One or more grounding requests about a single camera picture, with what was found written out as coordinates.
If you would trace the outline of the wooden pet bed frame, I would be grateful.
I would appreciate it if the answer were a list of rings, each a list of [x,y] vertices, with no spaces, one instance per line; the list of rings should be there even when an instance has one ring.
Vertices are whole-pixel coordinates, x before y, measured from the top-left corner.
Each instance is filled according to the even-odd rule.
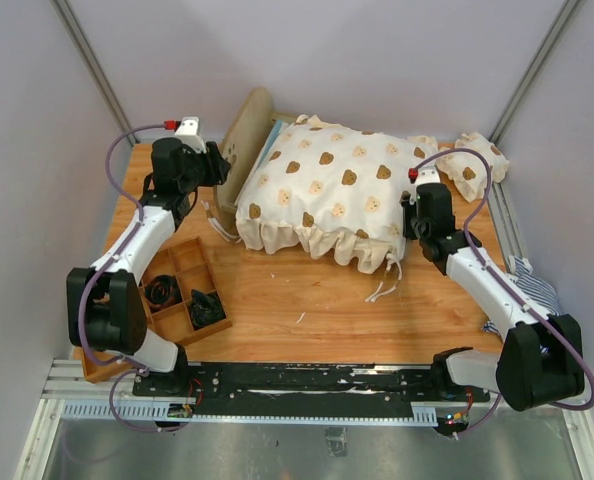
[[[227,180],[213,188],[216,217],[229,234],[236,234],[235,215],[238,197],[277,120],[291,123],[297,114],[278,111],[271,93],[265,87],[250,91],[221,144],[222,157],[231,165]]]

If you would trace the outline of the large bear print cushion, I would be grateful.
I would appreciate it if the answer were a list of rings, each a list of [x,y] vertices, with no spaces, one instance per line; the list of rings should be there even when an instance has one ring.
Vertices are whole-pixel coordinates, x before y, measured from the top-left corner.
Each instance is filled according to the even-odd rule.
[[[402,139],[301,115],[245,180],[235,200],[237,233],[213,227],[267,254],[299,245],[313,259],[331,253],[364,274],[400,270],[408,171],[438,150],[431,136]]]

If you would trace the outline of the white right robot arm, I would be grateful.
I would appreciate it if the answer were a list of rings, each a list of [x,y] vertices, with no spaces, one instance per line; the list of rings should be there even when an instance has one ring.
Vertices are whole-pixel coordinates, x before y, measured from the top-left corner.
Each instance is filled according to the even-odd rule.
[[[430,387],[451,400],[466,386],[502,395],[516,411],[554,404],[585,390],[581,328],[532,301],[492,261],[476,237],[459,230],[443,183],[417,185],[402,199],[404,235],[460,285],[494,324],[500,355],[460,347],[433,358]]]

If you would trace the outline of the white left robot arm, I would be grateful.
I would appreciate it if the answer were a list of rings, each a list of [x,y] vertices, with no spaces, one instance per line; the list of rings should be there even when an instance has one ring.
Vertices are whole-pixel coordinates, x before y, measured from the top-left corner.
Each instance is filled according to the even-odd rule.
[[[140,197],[128,198],[135,211],[123,233],[102,257],[67,275],[69,339],[97,365],[104,362],[96,354],[110,352],[157,373],[158,386],[177,396],[189,388],[191,371],[179,346],[148,328],[139,284],[191,212],[190,195],[224,184],[231,165],[213,141],[172,136],[153,143],[151,168]]]

